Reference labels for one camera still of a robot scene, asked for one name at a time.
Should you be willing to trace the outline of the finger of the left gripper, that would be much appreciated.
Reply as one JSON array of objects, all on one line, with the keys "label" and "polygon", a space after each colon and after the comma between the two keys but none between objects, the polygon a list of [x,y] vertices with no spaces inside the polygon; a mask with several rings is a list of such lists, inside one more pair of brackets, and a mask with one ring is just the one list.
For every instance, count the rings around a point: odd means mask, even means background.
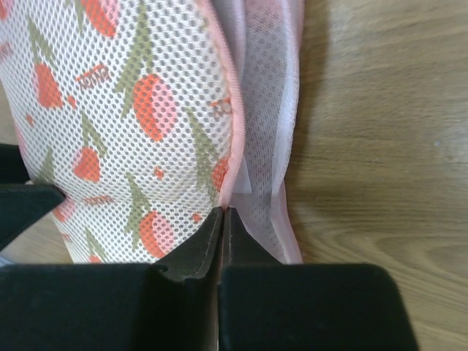
[{"label": "finger of the left gripper", "polygon": [[31,185],[18,146],[1,145],[1,248],[65,201],[54,185]]}]

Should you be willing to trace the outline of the pink floral laundry bag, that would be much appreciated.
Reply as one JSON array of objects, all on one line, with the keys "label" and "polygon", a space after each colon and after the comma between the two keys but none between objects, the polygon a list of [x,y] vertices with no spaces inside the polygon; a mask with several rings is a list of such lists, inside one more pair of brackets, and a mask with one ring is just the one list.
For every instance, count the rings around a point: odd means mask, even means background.
[{"label": "pink floral laundry bag", "polygon": [[302,1],[3,1],[1,83],[74,263],[154,263],[218,206],[302,261],[284,177]]}]

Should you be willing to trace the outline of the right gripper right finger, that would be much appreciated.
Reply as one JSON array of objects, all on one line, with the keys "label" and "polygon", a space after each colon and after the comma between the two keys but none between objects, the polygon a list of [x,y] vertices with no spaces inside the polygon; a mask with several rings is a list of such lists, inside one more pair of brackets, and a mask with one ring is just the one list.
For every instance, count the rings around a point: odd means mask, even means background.
[{"label": "right gripper right finger", "polygon": [[280,263],[224,215],[221,350],[416,350],[398,286],[368,263]]}]

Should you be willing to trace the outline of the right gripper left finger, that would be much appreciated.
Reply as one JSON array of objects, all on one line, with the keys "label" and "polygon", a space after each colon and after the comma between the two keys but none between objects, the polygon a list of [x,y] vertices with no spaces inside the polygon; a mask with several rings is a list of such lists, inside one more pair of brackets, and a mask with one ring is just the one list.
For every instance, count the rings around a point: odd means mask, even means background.
[{"label": "right gripper left finger", "polygon": [[216,350],[223,211],[154,264],[6,265],[3,350]]}]

